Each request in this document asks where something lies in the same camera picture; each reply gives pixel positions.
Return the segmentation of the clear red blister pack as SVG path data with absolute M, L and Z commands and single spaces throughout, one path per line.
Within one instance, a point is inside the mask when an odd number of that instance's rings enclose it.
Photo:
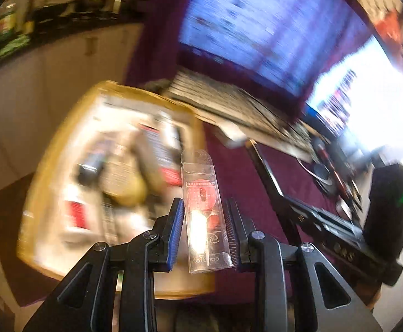
M 180 156 L 190 274 L 233 266 L 222 200 L 209 153 L 187 148 Z

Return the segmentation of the white bottle red label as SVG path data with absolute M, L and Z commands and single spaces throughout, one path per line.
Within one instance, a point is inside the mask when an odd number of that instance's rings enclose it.
M 61 235 L 66 243 L 85 243 L 97 238 L 91 210 L 78 196 L 68 196 L 64 200 L 62 223 Z

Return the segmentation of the maroon table cloth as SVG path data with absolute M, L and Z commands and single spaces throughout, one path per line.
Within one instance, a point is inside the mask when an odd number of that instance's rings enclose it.
M 227 148 L 216 136 L 216 126 L 203 122 L 205 145 L 216 173 L 222 202 L 231 198 L 237 203 L 242 216 L 252 219 L 255 227 L 281 243 L 288 238 L 282 230 L 277 214 L 286 207 L 279 197 L 269 197 L 267 181 L 261 179 L 247 147 Z M 306 172 L 308 164 L 300 164 L 295 157 L 262 143 L 258 144 L 261 158 L 271 170 L 273 191 L 286 198 L 323 209 L 336 215 L 336 200 L 318 189 L 312 176 Z M 204 274 L 211 286 L 207 293 L 192 298 L 207 304 L 246 304 L 253 301 L 255 277 L 239 273 L 233 268 Z

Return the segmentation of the yellow cap jar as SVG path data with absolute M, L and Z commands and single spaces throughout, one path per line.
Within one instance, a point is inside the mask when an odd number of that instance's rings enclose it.
M 100 177 L 100 188 L 125 207 L 142 204 L 148 192 L 135 158 L 108 162 Z

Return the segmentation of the yellow taped white tray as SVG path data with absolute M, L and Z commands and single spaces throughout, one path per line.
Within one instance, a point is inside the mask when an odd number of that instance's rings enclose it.
M 94 243 L 131 241 L 182 196 L 181 152 L 204 146 L 192 107 L 97 83 L 68 112 L 36 168 L 18 257 L 60 280 Z

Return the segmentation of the red white medicine box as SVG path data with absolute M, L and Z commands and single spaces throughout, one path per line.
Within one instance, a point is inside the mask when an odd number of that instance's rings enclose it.
M 163 133 L 157 128 L 141 124 L 141 132 L 151 146 L 164 182 L 171 186 L 182 186 L 180 166 L 177 165 L 172 149 L 165 143 Z

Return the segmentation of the black microphone stand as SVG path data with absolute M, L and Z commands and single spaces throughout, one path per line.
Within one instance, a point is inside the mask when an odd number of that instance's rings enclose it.
M 327 196 L 335 196 L 337 189 L 330 172 L 323 164 L 312 164 L 312 179 L 320 191 Z

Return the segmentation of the white charger block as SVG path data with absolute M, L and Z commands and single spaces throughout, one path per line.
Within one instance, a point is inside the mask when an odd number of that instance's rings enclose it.
M 233 122 L 222 122 L 217 127 L 217 137 L 227 148 L 238 148 L 248 139 L 247 135 Z

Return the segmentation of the white keyboard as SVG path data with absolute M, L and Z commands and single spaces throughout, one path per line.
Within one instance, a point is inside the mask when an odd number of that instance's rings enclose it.
M 166 96 L 269 136 L 284 152 L 307 163 L 315 157 L 308 131 L 303 125 L 287 122 L 281 113 L 235 85 L 183 69 L 170 82 Z

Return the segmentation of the red microphone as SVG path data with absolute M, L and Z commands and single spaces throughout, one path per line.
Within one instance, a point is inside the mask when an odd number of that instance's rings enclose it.
M 330 179 L 333 181 L 333 183 L 336 186 L 336 189 L 338 192 L 343 195 L 347 195 L 347 187 L 346 183 L 344 180 L 341 178 L 340 174 L 336 170 L 333 161 L 330 159 L 330 155 L 328 154 L 326 150 L 325 143 L 319 139 L 315 138 L 312 141 L 312 147 L 314 148 L 315 153 L 317 154 L 318 158 L 320 161 L 324 164 L 324 166 L 328 169 L 330 173 Z

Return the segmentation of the smartphone on holder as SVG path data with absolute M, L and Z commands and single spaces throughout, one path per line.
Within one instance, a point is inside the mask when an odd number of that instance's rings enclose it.
M 321 106 L 321 119 L 335 136 L 345 129 L 351 115 L 350 92 L 356 78 L 356 73 L 348 70 L 335 92 Z

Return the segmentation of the lower kitchen cabinets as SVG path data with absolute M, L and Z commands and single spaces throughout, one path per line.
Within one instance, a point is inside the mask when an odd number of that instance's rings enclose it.
M 142 27 L 128 23 L 61 38 L 0 66 L 0 190 L 36 169 L 88 89 L 124 81 Z

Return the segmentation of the cloth covered monitor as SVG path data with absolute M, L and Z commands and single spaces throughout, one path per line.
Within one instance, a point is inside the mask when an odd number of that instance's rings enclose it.
M 124 82 L 186 68 L 296 118 L 319 76 L 374 30 L 357 0 L 156 0 Z

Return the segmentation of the green rag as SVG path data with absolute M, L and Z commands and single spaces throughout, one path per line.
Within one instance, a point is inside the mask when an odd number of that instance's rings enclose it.
M 28 35 L 18 35 L 0 49 L 0 58 L 15 53 L 15 51 L 29 45 L 30 42 L 31 38 Z

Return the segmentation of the steel pot with lid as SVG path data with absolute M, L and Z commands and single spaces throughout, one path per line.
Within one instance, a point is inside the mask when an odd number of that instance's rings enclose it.
M 107 0 L 74 0 L 77 14 L 95 14 L 106 6 Z

